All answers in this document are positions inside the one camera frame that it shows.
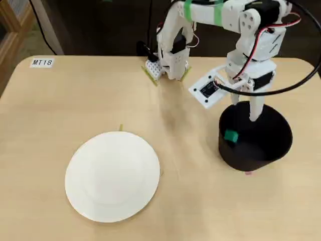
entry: dark background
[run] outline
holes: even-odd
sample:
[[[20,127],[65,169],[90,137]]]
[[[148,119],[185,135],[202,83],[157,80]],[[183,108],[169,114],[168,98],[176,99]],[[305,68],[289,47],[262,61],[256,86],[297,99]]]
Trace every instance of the dark background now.
[[[0,43],[2,41],[2,39],[4,39],[4,37],[6,36],[6,29],[5,27],[0,23]]]
[[[42,0],[50,9],[65,54],[136,55],[136,42],[146,42],[150,0]],[[320,0],[297,0],[321,21]],[[170,0],[153,0],[152,29],[165,18]],[[321,38],[312,21],[302,16],[300,24],[288,28],[280,57],[296,57],[314,64],[321,51]],[[192,56],[218,56],[235,49],[238,34],[222,28],[198,24],[200,44]]]

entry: black bowl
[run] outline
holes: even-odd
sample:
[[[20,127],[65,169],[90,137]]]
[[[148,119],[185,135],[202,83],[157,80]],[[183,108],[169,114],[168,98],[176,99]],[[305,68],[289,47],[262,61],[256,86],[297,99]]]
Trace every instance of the black bowl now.
[[[229,106],[219,123],[219,152],[223,160],[240,171],[254,171],[284,157],[292,145],[292,131],[286,119],[264,105],[256,122],[250,117],[250,103]],[[236,142],[225,139],[225,131],[238,134]]]

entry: paper plate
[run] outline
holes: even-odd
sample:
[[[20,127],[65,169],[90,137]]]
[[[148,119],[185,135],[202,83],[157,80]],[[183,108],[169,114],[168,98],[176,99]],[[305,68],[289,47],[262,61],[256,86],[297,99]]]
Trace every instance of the paper plate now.
[[[127,132],[108,132],[83,144],[66,170],[67,197],[84,217],[117,222],[142,210],[156,192],[159,162],[153,148]]]

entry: green block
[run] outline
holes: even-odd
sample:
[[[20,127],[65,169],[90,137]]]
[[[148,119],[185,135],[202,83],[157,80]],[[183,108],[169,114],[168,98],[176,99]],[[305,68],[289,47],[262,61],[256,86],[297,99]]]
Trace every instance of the green block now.
[[[237,143],[238,138],[239,138],[239,134],[237,132],[232,130],[225,131],[225,135],[224,135],[225,140]]]

